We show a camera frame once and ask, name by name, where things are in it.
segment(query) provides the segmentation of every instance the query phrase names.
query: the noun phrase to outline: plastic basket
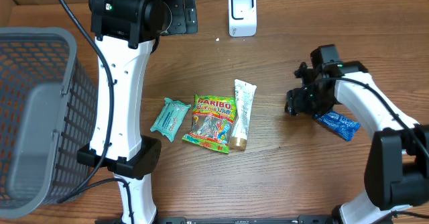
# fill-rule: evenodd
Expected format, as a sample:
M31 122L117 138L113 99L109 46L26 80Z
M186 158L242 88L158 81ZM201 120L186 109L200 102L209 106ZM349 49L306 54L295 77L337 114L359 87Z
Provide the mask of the plastic basket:
M60 28L0 28L0 217L53 204L83 181L97 89Z

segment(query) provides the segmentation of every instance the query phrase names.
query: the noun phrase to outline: black cable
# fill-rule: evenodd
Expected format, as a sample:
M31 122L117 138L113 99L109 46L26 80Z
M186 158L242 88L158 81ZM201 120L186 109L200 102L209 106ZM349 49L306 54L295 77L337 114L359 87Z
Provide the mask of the black cable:
M131 204L131 191L129 189L129 183L126 180L122 179L122 178L108 178L108 179L105 179L105 180L98 181L98 182L96 182L94 184L90 184L90 185L88 185L88 186L80 189L79 191L73 193L73 195L71 197L74 197L74 196L76 196L78 194L82 194L85 191L89 190L90 188L94 188L94 187L97 187L99 185L102 185L102 184L105 184L105 183L109 183L109 182L122 182L123 187L127 190L129 217L131 217L131 224L134 224L134 212L133 212L133 207L132 207L132 204Z
M424 157L429 161L429 153L426 150L426 148L423 146L422 142L416 137L414 132L400 119L399 115L393 111L393 109L389 106L389 104L385 101L385 99L376 90L371 88L368 84L365 84L365 83L360 82L358 80L349 79L349 78L330 77L330 78L322 78L322 79L315 80L314 82L303 86L301 89L305 90L310 85L315 85L315 84L318 84L320 82L336 81L336 80L343 80L343 81L351 82L351 83L354 83L356 85L362 86L363 88L372 92L379 99L381 104L383 104L383 106L387 109L387 111L390 113L390 115L392 115L392 117L401 125L401 127L403 127L409 133L409 135L412 137L413 141L417 144L418 149L420 151L422 151Z
M156 49L158 49L159 44L160 44L160 37L158 36L155 38L155 43L154 43L154 46L152 46L152 51L150 52L150 54L153 54L156 51Z
M99 47L91 40L91 37L89 34L85 31L85 29L82 27L82 25L77 20L76 16L74 16L73 12L71 12L70 8L67 6L67 3L65 0L59 0L61 3L61 6L64 8L70 19L73 21L73 23L76 25L76 27L79 29L79 31L82 33L82 35L85 37L87 42L91 45L91 47L94 49L94 51L97 53L97 55L100 58L100 61L103 63L103 67L106 71L107 75L107 82L109 84L109 119L107 121L107 131L106 131L106 139L105 144L103 148L103 153L101 154L100 161L97 163L97 165L94 167L93 171L89 174L88 177L86 177L85 180L83 180L78 187L76 187L72 192L68 193L65 197L61 198L58 203L63 203L64 201L67 201L70 198L70 195L78 190L80 190L82 187L84 187L89 180L95 175L95 173L99 170L101 165L104 162L104 159L107 154L107 149L109 148L110 144L110 136L112 132L112 124L113 124L113 108L114 108L114 94L113 94L113 78L112 73L110 71L109 65L107 64L106 58L103 56L103 53L101 53Z
M421 218L421 219L429 219L429 215L422 215L422 214L412 213L409 211L392 211L391 213L387 214L382 219L376 221L374 224L382 223L383 221L390 220L392 217L397 218L398 215L408 215L411 217L417 217L417 218Z

